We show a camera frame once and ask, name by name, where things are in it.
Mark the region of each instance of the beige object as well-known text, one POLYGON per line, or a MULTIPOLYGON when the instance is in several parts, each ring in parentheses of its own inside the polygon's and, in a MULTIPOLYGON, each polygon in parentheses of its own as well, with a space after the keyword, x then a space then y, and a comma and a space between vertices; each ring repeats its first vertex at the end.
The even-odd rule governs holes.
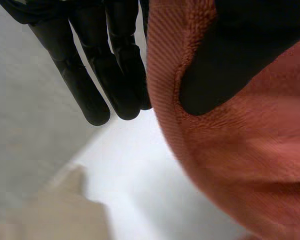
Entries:
POLYGON ((72 170, 0 224, 0 240, 110 240, 105 206, 82 196, 85 173, 72 170))

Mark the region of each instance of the finger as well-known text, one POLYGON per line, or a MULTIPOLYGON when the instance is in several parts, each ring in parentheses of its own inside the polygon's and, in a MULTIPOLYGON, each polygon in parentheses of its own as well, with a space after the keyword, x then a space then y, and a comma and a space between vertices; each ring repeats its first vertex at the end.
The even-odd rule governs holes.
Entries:
POLYGON ((79 8, 70 17, 87 59, 118 116, 131 120, 138 116, 140 104, 125 82, 116 57, 108 44, 107 20, 102 4, 79 8))
POLYGON ((105 124, 110 119, 110 110, 80 59, 68 19, 29 26, 51 55, 88 122, 95 126, 105 124))
POLYGON ((299 40, 300 27, 265 33, 215 22, 182 79, 181 105, 196 116, 210 112, 299 40))
POLYGON ((142 110, 151 108, 147 90, 146 69, 140 48, 136 45, 136 20, 138 0, 106 0, 105 9, 112 49, 125 76, 141 103, 142 110))
POLYGON ((148 18, 149 18, 149 0, 140 0, 143 17, 143 30, 145 38, 147 38, 148 32, 148 18))

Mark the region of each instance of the gloved hand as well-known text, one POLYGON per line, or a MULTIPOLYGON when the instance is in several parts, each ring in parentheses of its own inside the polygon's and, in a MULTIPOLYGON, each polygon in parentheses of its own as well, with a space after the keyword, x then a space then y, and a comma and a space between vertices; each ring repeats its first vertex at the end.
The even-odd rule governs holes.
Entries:
POLYGON ((182 107, 195 116, 228 101, 300 40, 300 0, 215 0, 215 6, 217 19, 180 87, 182 107))
POLYGON ((140 110, 151 108, 146 71, 134 37, 138 0, 0 0, 0 4, 17 21, 29 25, 92 125, 105 124, 110 110, 82 63, 69 22, 117 115, 132 120, 140 110))

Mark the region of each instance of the orange towel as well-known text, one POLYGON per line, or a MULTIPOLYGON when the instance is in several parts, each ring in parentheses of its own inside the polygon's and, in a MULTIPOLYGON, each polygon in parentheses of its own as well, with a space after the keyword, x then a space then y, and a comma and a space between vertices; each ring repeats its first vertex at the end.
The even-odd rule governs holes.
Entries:
POLYGON ((213 0, 151 1, 148 89, 160 126, 192 181, 253 240, 300 240, 300 41, 229 101, 192 116, 180 83, 215 17, 213 0))

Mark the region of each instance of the black glove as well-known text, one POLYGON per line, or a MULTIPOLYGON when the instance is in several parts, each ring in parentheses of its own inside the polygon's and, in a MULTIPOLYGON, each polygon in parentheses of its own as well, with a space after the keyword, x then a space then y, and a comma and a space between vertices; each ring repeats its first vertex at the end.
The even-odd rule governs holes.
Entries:
POLYGON ((0 4, 17 21, 29 24, 92 125, 105 124, 110 110, 80 59, 69 21, 118 116, 131 120, 140 110, 151 108, 146 71, 134 37, 138 0, 28 0, 26 4, 0 0, 0 4))
POLYGON ((180 88, 180 102, 203 115, 237 94, 300 40, 300 0, 215 0, 218 18, 204 35, 180 88))

